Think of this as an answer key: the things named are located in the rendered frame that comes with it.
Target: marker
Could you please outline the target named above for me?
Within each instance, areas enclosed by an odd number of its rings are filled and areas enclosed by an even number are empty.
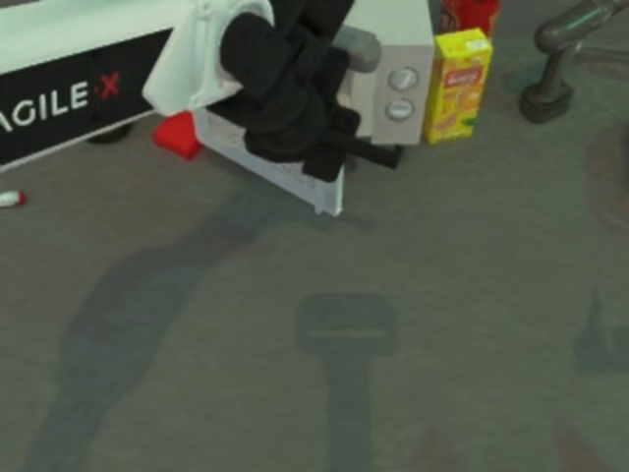
[[[0,193],[0,208],[19,207],[27,202],[24,192],[11,191]]]

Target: red block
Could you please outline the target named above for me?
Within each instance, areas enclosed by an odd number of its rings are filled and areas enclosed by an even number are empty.
[[[192,160],[202,148],[197,140],[193,115],[184,111],[166,118],[152,134],[153,142],[186,160]]]

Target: yellow box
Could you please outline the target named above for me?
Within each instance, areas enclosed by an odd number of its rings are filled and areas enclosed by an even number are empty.
[[[424,119],[424,136],[430,144],[474,134],[493,52],[480,29],[440,34],[434,42]]]

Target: red can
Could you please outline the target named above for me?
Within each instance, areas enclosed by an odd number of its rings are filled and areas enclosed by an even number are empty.
[[[500,0],[442,0],[441,32],[480,28],[491,37]]]

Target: red letter x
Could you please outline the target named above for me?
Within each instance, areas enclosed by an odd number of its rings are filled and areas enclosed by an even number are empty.
[[[118,88],[116,86],[116,83],[118,82],[119,79],[120,79],[119,72],[113,73],[110,77],[100,76],[100,80],[102,81],[102,84],[103,84],[103,89],[100,92],[101,99],[104,100],[105,98],[109,96],[110,93],[113,95],[118,94]]]

